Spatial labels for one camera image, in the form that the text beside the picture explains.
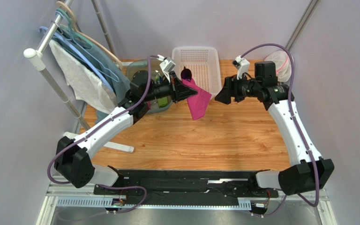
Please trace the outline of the purple metal spoon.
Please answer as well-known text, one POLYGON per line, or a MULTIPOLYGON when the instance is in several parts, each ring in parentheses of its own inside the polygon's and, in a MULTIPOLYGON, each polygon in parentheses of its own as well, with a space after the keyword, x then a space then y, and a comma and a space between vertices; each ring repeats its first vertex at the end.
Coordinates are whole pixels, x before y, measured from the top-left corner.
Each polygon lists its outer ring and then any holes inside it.
POLYGON ((185 66, 184 66, 183 70, 181 71, 180 76, 181 76, 182 80, 185 80, 188 82, 192 81, 192 72, 189 68, 186 68, 185 66))

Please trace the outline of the magenta paper napkin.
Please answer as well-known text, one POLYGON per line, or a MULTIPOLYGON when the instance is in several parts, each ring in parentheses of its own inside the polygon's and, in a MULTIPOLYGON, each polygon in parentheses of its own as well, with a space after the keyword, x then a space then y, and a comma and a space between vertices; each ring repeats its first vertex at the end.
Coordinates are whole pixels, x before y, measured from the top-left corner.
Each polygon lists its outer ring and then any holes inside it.
POLYGON ((188 107, 193 120, 201 119, 205 116, 209 102, 211 100, 211 94, 204 89, 196 85, 195 81, 187 81, 182 79, 182 83, 187 87, 190 87, 197 91, 197 94, 187 98, 188 107))

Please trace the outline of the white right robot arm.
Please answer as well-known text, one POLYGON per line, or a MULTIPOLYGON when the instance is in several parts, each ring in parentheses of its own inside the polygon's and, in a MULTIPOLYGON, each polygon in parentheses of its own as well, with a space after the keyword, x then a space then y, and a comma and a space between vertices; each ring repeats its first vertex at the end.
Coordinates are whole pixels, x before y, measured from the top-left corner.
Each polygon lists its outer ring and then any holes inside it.
POLYGON ((255 64, 255 77, 248 76, 250 63, 234 60, 236 75, 225 78, 215 100, 224 104, 257 98, 263 103, 279 128, 285 142, 290 167, 282 171, 257 171, 250 176, 253 188, 278 189, 286 195, 300 195, 324 188, 335 167, 324 159, 310 140, 297 113, 294 96, 286 84, 278 84, 276 65, 272 61, 255 64))

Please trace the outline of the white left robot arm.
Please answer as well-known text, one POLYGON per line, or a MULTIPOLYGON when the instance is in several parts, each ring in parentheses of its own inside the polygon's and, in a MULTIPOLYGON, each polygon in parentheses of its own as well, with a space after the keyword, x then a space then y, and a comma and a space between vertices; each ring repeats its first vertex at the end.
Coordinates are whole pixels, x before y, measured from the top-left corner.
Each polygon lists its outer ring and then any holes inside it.
POLYGON ((172 71, 169 77, 156 84, 148 71, 133 75, 130 90, 118 106, 98 124, 74 138, 67 136, 58 141, 52 166, 75 188, 88 183, 112 187, 119 179, 119 172, 111 166, 92 164, 96 153, 121 131, 139 121, 149 110, 148 102, 170 97, 174 102, 197 95, 197 90, 183 84, 172 71))

